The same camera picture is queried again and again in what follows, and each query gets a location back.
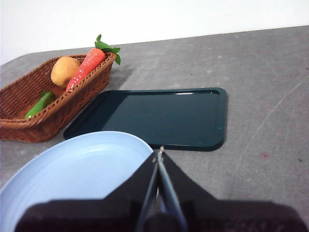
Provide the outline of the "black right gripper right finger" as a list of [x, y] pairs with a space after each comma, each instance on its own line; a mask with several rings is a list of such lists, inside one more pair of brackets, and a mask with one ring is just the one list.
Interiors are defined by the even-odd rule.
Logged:
[[291, 207], [273, 202], [220, 200], [187, 176], [158, 151], [164, 194], [182, 226], [190, 232], [307, 232]]

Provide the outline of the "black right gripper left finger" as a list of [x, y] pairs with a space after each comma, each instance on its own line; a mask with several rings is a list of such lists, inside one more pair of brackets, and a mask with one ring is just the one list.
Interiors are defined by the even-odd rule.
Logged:
[[64, 199], [29, 207], [17, 232], [132, 232], [155, 168], [153, 152], [133, 175], [101, 199]]

